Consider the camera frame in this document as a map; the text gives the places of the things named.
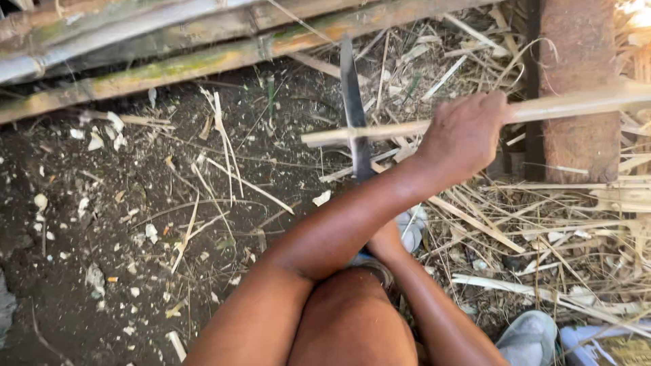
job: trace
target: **gray sandal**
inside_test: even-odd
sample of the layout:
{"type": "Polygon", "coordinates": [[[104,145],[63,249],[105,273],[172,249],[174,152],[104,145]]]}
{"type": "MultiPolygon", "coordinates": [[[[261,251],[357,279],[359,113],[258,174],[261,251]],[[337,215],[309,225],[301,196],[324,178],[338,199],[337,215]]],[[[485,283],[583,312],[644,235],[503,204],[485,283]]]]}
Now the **gray sandal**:
{"type": "Polygon", "coordinates": [[[554,344],[558,334],[558,328],[554,320],[547,314],[538,310],[527,311],[520,315],[511,325],[506,329],[502,337],[495,344],[498,349],[506,348],[509,346],[528,345],[531,343],[538,343],[542,347],[542,359],[540,366],[547,366],[554,360],[554,344]],[[531,317],[537,318],[543,325],[542,333],[516,333],[515,330],[521,328],[523,323],[531,317]]]}

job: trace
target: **skin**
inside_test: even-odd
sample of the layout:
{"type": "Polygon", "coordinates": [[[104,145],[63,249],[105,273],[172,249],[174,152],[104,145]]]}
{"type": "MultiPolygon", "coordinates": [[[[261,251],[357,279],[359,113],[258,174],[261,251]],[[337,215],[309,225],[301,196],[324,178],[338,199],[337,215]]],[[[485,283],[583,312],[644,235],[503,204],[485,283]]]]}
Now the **skin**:
{"type": "Polygon", "coordinates": [[[501,92],[441,104],[416,154],[322,205],[264,253],[184,365],[415,365],[413,337],[380,282],[368,268],[342,271],[372,237],[433,364],[506,365],[404,251],[393,218],[488,166],[511,115],[501,92]]]}

